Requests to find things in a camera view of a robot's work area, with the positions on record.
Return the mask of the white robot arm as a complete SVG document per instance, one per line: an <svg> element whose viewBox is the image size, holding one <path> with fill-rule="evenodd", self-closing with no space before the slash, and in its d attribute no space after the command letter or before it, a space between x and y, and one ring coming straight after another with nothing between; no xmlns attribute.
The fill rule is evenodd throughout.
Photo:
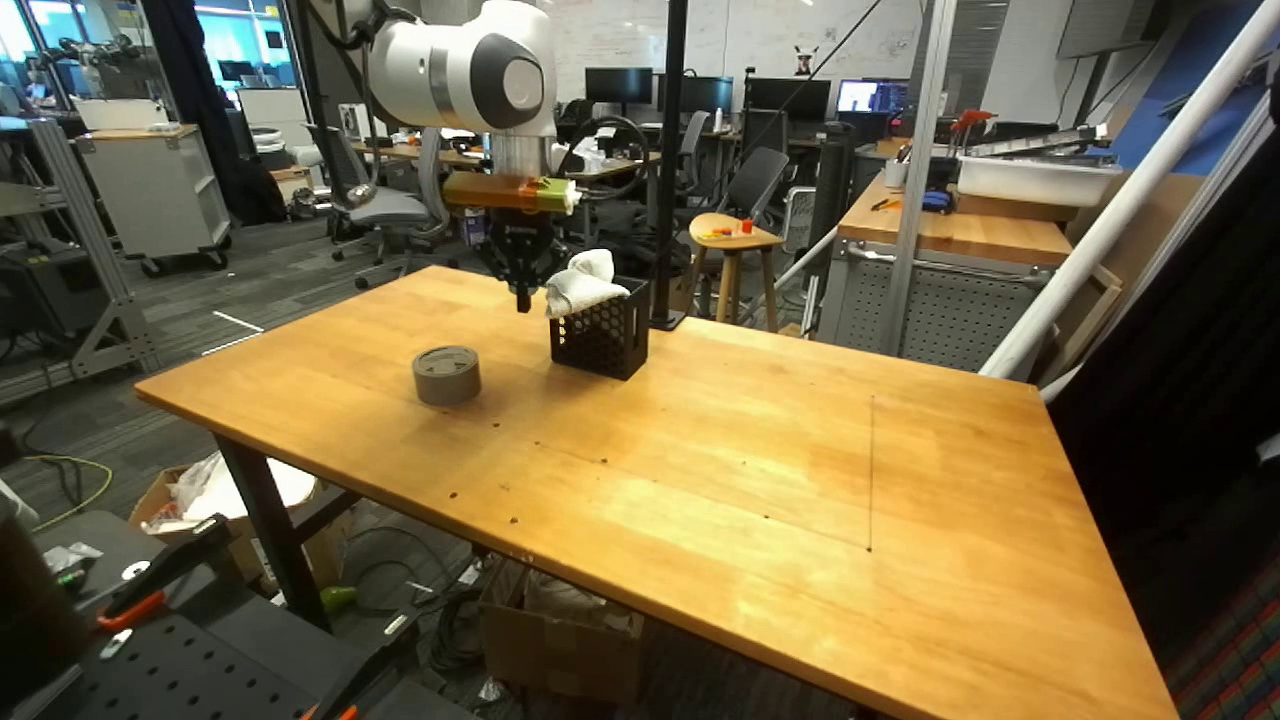
<svg viewBox="0 0 1280 720"><path fill-rule="evenodd" d="M507 187L548 182L542 140L555 94L553 17L542 0L481 0L468 19L397 0L305 0L305 14L387 125L490 134Z"/></svg>

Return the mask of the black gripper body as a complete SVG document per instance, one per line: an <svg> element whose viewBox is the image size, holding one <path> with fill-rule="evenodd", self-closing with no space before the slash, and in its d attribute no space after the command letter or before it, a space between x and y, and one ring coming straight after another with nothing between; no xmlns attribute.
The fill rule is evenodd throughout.
<svg viewBox="0 0 1280 720"><path fill-rule="evenodd" d="M491 212L481 260L517 298L532 298L563 263L563 223L529 212Z"/></svg>

